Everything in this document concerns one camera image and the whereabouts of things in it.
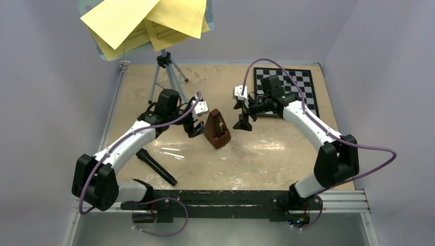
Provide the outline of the brown wooden metronome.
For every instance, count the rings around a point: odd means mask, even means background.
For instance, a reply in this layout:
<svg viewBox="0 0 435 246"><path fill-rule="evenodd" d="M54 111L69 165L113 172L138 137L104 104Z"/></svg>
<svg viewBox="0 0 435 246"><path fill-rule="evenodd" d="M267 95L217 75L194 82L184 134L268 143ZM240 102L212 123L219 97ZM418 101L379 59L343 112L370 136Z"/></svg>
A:
<svg viewBox="0 0 435 246"><path fill-rule="evenodd" d="M230 131L218 109L209 113L204 127L204 136L215 149L222 148L230 142Z"/></svg>

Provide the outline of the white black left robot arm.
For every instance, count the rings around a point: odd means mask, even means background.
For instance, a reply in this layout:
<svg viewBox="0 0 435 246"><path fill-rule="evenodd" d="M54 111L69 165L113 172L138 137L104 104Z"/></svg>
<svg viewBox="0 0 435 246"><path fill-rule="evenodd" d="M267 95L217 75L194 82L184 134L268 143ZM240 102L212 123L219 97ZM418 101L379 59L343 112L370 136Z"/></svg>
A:
<svg viewBox="0 0 435 246"><path fill-rule="evenodd" d="M207 112L201 92L183 108L179 93L164 89L157 102L142 113L115 142L93 154L81 155L75 165L72 194L79 199L78 210L84 215L93 209L105 211L117 202L133 202L139 209L151 207L151 186L140 180L121 182L117 175L142 148L156 140L171 125L182 125L188 137L201 134L204 123L197 118Z"/></svg>

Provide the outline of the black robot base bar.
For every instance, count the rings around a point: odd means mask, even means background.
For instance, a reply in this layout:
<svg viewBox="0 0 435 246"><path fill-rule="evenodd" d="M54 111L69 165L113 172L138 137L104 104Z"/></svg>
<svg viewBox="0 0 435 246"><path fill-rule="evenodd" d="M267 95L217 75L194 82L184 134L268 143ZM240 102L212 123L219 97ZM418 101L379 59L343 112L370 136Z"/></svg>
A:
<svg viewBox="0 0 435 246"><path fill-rule="evenodd" d="M321 209L320 198L292 198L286 190L153 190L140 202L123 202L122 210L153 210L158 223L175 218L267 219L309 218Z"/></svg>

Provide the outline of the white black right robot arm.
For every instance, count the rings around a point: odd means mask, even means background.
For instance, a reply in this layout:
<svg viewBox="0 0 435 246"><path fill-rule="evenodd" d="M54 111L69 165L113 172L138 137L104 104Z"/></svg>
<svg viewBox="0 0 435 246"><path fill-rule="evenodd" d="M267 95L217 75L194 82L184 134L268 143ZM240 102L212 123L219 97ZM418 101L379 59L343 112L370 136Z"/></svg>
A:
<svg viewBox="0 0 435 246"><path fill-rule="evenodd" d="M293 124L313 145L318 153L313 172L289 187L288 202L293 208L301 208L308 202L308 197L359 173L355 137L343 136L327 126L303 104L298 92L284 91L278 76L262 78L261 84L266 92L260 99L252 98L247 86L234 87L234 108L242 112L233 129L251 131L250 118L256 120L259 113L273 112Z"/></svg>

